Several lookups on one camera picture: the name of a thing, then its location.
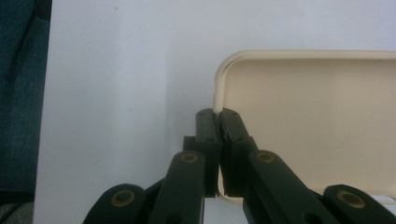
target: blue fabric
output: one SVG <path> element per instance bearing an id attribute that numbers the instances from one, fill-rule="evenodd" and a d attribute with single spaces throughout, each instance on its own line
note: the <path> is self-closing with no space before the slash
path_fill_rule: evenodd
<path id="1" fill-rule="evenodd" d="M 33 191 L 50 23 L 31 1 L 0 5 L 0 190 Z"/>

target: plastic tray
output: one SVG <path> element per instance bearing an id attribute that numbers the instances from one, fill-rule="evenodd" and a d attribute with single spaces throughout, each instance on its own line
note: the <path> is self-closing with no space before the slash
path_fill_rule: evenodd
<path id="1" fill-rule="evenodd" d="M 223 107 L 312 190 L 396 198 L 396 52 L 236 53 L 216 76 L 214 110 Z"/>

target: table surface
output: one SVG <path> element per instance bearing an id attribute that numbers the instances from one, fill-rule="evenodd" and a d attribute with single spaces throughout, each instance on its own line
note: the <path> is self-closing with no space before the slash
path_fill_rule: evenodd
<path id="1" fill-rule="evenodd" d="M 107 189 L 163 178 L 232 53 L 396 50 L 395 37 L 392 0 L 54 0 L 35 223 L 82 223 Z M 205 223 L 247 221 L 216 199 Z"/>

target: black linkage arm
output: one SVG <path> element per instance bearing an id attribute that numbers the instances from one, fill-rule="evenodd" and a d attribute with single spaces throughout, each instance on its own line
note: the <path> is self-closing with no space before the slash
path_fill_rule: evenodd
<path id="1" fill-rule="evenodd" d="M 396 217 L 361 190 L 345 185 L 321 196 L 308 189 L 274 152 L 258 150 L 238 113 L 205 109 L 196 136 L 184 138 L 166 177 L 146 190 L 118 185 L 106 191 L 84 224 L 200 224 L 205 197 L 224 191 L 243 197 L 249 224 L 396 224 Z"/>

